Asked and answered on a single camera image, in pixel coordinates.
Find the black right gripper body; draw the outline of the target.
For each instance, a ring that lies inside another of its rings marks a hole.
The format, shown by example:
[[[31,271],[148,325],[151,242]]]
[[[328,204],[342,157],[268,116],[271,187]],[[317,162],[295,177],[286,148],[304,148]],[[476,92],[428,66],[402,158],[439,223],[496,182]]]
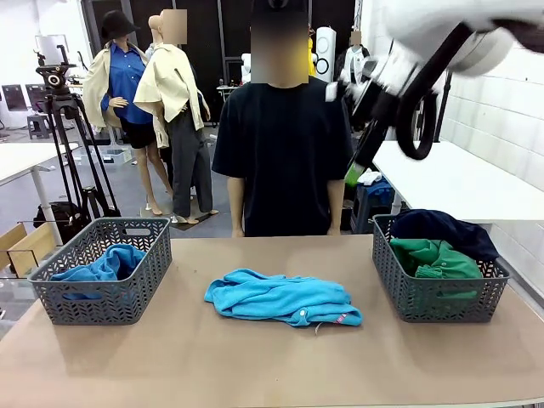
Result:
[[[367,147],[372,140],[385,140],[388,130],[393,126],[398,110],[398,98],[393,95],[380,95],[371,109],[370,120],[365,126],[361,143]]]

